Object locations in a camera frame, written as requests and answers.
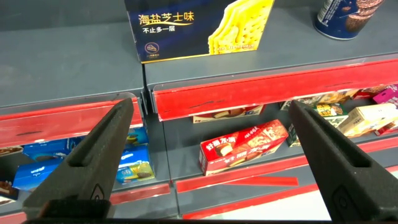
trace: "chocolate wafer box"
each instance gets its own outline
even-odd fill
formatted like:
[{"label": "chocolate wafer box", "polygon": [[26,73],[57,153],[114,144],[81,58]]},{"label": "chocolate wafer box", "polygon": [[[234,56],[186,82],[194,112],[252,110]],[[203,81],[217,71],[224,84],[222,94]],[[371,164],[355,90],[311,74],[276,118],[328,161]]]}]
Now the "chocolate wafer box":
[{"label": "chocolate wafer box", "polygon": [[203,123],[209,121],[218,121],[222,119],[241,118],[243,116],[259,115],[264,108],[265,108],[264,105],[247,106],[242,108],[197,115],[193,117],[193,123],[195,124],[195,123]]},{"label": "chocolate wafer box", "polygon": [[205,175],[215,174],[276,152],[288,134],[279,120],[204,141],[200,166]]},{"label": "chocolate wafer box", "polygon": [[257,50],[274,0],[125,0],[142,63]]}]

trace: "gray metal shelf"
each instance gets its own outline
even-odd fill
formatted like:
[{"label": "gray metal shelf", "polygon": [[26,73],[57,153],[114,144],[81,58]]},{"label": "gray metal shelf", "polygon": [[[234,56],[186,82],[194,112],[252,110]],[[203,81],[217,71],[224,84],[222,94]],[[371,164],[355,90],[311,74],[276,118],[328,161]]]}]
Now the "gray metal shelf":
[{"label": "gray metal shelf", "polygon": [[[369,154],[380,165],[384,167],[398,165],[398,147],[377,151]],[[289,169],[282,172],[263,175],[264,177],[297,177],[300,187],[315,184],[311,169],[309,166]],[[256,198],[263,195],[270,195],[288,189],[297,187],[283,186],[247,186],[247,185],[216,185],[204,187],[198,190],[192,190],[177,194],[178,206],[181,214],[197,212],[207,208],[214,208],[229,203],[241,202],[250,198]]]},{"label": "gray metal shelf", "polygon": [[[302,65],[317,68],[322,67],[315,66],[319,63],[398,53],[398,43],[394,41],[398,38],[394,19],[397,1],[385,1],[357,38],[351,41],[329,39],[313,28],[313,19],[322,3],[316,0],[275,1],[257,51],[148,63],[145,64],[147,85],[153,90],[158,84],[179,82],[158,86],[157,89],[161,90],[242,78],[228,75],[264,76],[266,74],[255,72]],[[228,77],[201,80],[222,76]]]},{"label": "gray metal shelf", "polygon": [[144,89],[127,21],[4,28],[0,42],[0,108],[122,92],[140,98]]},{"label": "gray metal shelf", "polygon": [[[369,101],[367,100],[351,100],[345,104],[345,108],[347,111],[350,111],[357,106],[368,104]],[[266,123],[274,119],[279,119],[286,128],[291,124],[287,111],[281,111],[277,103],[267,105],[265,110],[259,116],[249,116],[199,124],[193,124],[192,118],[165,121],[165,140],[172,180],[181,180],[203,175],[198,163],[200,143],[202,141]],[[385,136],[367,134],[352,140],[357,144],[361,144],[375,140],[387,139],[394,136],[398,136],[398,134],[393,133]],[[303,155],[303,149],[301,147],[289,147],[285,141],[275,153],[248,161],[241,166],[236,166],[234,169],[301,155]]]},{"label": "gray metal shelf", "polygon": [[[164,140],[164,130],[162,123],[152,114],[146,118],[146,125],[149,135],[149,153],[153,164],[155,178],[141,182],[131,182],[120,184],[115,182],[113,192],[123,192],[142,187],[155,186],[159,184],[168,184],[170,182],[169,164],[167,163],[167,153]],[[12,154],[0,157],[0,168],[10,175],[15,175],[19,165],[30,164],[34,161],[22,153]],[[22,203],[29,196],[28,192],[20,191],[18,201],[0,206],[0,217],[11,213],[22,211]],[[124,218],[163,218],[176,215],[177,206],[175,201],[175,192],[171,190],[170,194],[158,197],[145,198],[138,201],[122,203],[116,205],[115,217]]]}]

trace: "cracker box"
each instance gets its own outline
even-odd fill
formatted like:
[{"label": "cracker box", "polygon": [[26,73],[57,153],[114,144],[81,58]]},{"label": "cracker box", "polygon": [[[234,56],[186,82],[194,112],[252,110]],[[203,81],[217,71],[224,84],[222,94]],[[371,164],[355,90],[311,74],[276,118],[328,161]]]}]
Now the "cracker box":
[{"label": "cracker box", "polygon": [[358,90],[336,91],[322,96],[318,103],[345,103],[350,100]]},{"label": "cracker box", "polygon": [[18,167],[13,187],[20,190],[34,190],[38,187],[63,161],[62,158],[51,159]]},{"label": "cracker box", "polygon": [[393,103],[398,107],[398,85],[390,85],[385,90],[373,97],[373,100],[378,103]]},{"label": "cracker box", "polygon": [[275,152],[288,134],[279,120],[247,128],[200,143],[200,166],[215,174],[246,161]]},{"label": "cracker box", "polygon": [[23,149],[22,146],[2,147],[0,148],[0,157],[22,152]]},{"label": "cracker box", "polygon": [[385,86],[385,85],[381,85],[381,86],[376,86],[376,87],[365,88],[365,89],[359,90],[357,93],[354,94],[353,99],[354,100],[370,99],[370,98],[376,96],[381,91],[385,90],[386,87],[387,86]]},{"label": "cracker box", "polygon": [[398,110],[392,103],[360,106],[348,113],[338,129],[347,137],[354,138],[378,130],[398,118]]},{"label": "cracker box", "polygon": [[27,144],[23,153],[31,159],[40,162],[49,159],[65,158],[84,137],[60,139],[54,141]]},{"label": "cracker box", "polygon": [[[322,97],[323,97],[323,95],[318,95],[318,96],[303,97],[303,98],[299,98],[299,99],[295,99],[295,100],[297,100],[305,105],[308,105],[310,107],[313,107],[318,104],[318,102],[321,100]],[[281,102],[280,109],[288,110],[291,103],[292,103],[292,100]]]},{"label": "cracker box", "polygon": [[378,129],[374,133],[377,136],[380,136],[383,134],[390,134],[390,133],[396,133],[396,132],[398,132],[398,120],[395,120],[395,121],[385,125],[384,127],[382,127],[381,129]]},{"label": "cracker box", "polygon": [[12,187],[12,182],[8,178],[0,177],[0,208],[18,199],[18,189]]},{"label": "cracker box", "polygon": [[[347,112],[344,110],[343,106],[339,103],[331,104],[319,104],[313,108],[322,117],[324,117],[331,125],[337,128],[345,119],[348,118]],[[287,144],[290,147],[300,146],[300,140],[297,136],[296,130],[293,124],[289,127],[289,136],[287,138]]]},{"label": "cracker box", "polygon": [[138,146],[141,144],[147,144],[148,142],[148,134],[145,127],[132,128],[129,130],[126,144]]},{"label": "cracker box", "polygon": [[259,115],[264,105],[260,106],[247,106],[243,108],[231,109],[226,111],[219,111],[214,113],[202,114],[193,117],[193,123],[203,123],[208,121],[218,121],[222,119],[240,118],[243,116]]},{"label": "cracker box", "polygon": [[116,180],[122,184],[154,178],[147,145],[127,148],[122,153]]},{"label": "cracker box", "polygon": [[142,63],[257,50],[274,0],[125,0]]}]

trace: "can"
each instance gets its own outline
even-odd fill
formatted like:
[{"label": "can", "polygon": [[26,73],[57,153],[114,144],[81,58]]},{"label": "can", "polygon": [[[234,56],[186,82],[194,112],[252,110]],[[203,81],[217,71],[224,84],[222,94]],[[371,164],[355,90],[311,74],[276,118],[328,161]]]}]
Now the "can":
[{"label": "can", "polygon": [[336,40],[351,40],[384,0],[326,0],[315,19],[319,33]]}]

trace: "pink snack box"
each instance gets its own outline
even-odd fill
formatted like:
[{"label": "pink snack box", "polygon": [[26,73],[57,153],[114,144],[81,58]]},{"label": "pink snack box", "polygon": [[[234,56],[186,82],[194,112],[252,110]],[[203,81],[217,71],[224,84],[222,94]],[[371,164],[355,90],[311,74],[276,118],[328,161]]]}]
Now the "pink snack box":
[{"label": "pink snack box", "polygon": [[373,97],[373,100],[378,103],[393,103],[398,107],[398,85],[390,85],[384,91]]}]

